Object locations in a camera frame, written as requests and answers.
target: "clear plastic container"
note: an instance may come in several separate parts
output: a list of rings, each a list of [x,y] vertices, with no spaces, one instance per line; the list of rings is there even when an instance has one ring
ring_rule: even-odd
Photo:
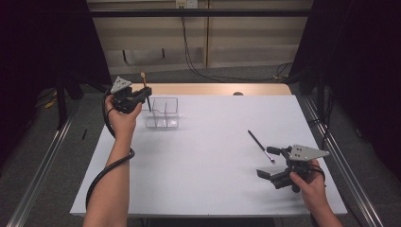
[[[178,128],[178,98],[176,97],[151,97],[148,104],[142,105],[142,116],[148,128]]]

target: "power socket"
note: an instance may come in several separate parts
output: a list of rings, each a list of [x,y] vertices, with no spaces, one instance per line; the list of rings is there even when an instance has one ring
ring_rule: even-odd
[[[186,0],[186,8],[187,9],[197,9],[198,8],[198,0]]]
[[[186,9],[186,0],[176,0],[176,9]]]

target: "white tabletop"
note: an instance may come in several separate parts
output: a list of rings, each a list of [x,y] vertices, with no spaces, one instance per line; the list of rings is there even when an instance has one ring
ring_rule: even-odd
[[[275,189],[256,176],[287,166],[273,165],[248,134],[264,147],[294,144],[316,148],[295,96],[175,96],[178,129],[146,128],[141,115],[132,140],[130,209],[132,217],[278,217],[308,214],[301,193]],[[113,138],[104,128],[71,209],[85,215],[85,196],[103,169]],[[326,193],[335,214],[346,209],[323,159]]]

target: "black pen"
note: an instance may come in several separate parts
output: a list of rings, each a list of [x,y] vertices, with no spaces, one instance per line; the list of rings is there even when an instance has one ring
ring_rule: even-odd
[[[265,152],[265,154],[268,155],[270,161],[273,164],[275,164],[275,160],[271,157],[271,155],[268,153],[268,151],[265,148],[263,148],[263,146],[259,143],[259,141],[256,139],[256,137],[254,137],[254,135],[251,133],[251,131],[248,131],[248,133],[253,138],[254,142],[256,142],[256,144],[259,145],[259,147],[263,150],[263,152]]]

